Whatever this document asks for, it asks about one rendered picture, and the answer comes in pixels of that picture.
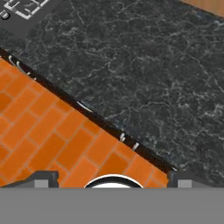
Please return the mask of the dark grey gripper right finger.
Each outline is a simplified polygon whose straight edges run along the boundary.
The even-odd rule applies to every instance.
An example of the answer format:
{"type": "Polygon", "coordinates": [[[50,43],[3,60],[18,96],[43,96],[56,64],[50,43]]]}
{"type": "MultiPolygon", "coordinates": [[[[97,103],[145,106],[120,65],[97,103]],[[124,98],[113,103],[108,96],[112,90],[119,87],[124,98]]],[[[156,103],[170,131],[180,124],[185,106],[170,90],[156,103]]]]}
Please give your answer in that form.
{"type": "Polygon", "coordinates": [[[224,188],[224,184],[215,184],[196,176],[189,171],[169,171],[168,188],[224,188]]]}

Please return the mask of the round white and black object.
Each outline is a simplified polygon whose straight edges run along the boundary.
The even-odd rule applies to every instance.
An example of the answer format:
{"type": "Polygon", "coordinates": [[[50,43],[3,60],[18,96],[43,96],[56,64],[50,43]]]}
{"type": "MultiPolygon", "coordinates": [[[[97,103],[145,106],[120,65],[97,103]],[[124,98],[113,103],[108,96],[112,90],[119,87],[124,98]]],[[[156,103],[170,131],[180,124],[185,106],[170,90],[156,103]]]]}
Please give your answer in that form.
{"type": "Polygon", "coordinates": [[[85,185],[85,188],[143,188],[143,186],[128,176],[107,174],[92,179],[85,185]]]}

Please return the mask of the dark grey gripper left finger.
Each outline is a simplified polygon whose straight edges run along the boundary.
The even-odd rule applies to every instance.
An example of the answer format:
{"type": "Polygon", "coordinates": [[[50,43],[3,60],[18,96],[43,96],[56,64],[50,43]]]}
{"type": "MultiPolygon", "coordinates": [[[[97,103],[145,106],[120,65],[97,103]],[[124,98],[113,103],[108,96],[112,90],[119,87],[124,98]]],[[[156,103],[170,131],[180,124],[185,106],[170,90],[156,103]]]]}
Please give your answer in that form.
{"type": "Polygon", "coordinates": [[[35,171],[28,178],[4,185],[3,188],[58,188],[58,171],[35,171]]]}

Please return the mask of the black hob with white markings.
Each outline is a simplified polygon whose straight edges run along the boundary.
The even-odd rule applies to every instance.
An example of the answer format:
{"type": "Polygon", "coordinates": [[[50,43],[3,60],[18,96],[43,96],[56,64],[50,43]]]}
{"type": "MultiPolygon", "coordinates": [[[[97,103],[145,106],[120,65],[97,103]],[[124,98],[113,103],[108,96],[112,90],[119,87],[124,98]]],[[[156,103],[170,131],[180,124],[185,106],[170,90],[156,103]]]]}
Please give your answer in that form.
{"type": "Polygon", "coordinates": [[[23,38],[62,0],[0,0],[0,30],[23,38]]]}

